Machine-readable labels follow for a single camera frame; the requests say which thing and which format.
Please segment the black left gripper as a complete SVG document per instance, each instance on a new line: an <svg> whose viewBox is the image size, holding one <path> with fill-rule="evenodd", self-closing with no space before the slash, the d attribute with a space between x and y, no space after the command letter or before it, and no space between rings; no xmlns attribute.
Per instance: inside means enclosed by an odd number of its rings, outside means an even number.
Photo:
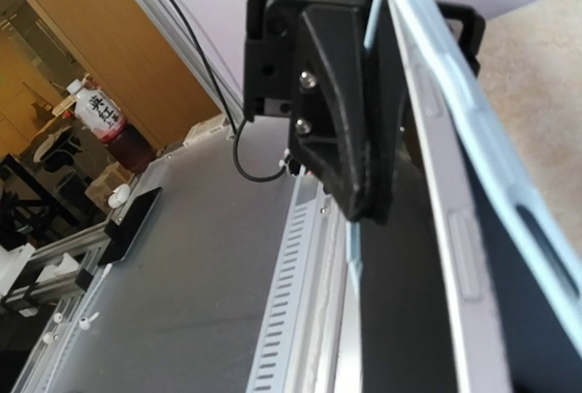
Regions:
<svg viewBox="0 0 582 393"><path fill-rule="evenodd" d="M369 20L371 2L248 0L244 116L289 117L292 156L346 219L384 224L407 89L392 15Z"/></svg>

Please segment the large silver phone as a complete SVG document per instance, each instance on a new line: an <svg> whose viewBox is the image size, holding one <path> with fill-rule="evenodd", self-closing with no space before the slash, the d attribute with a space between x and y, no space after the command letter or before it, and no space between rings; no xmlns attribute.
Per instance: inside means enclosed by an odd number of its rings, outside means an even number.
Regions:
<svg viewBox="0 0 582 393"><path fill-rule="evenodd" d="M337 392L509 392L495 287L465 157L441 92L408 43L396 8L382 2L370 47L396 51L383 86L396 121L415 123L421 165L402 149L384 222L346 232L346 276Z"/></svg>

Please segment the light blue phone case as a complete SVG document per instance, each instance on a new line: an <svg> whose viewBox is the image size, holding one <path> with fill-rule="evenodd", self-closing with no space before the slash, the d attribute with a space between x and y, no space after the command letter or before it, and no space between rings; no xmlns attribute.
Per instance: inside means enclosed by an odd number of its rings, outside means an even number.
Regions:
<svg viewBox="0 0 582 393"><path fill-rule="evenodd" d="M581 347L581 262L549 212L463 57L434 0L373 0L365 42L380 11L392 16L432 199L454 349L479 333L468 320L494 310L485 249L465 178L476 171L509 235L574 349Z"/></svg>

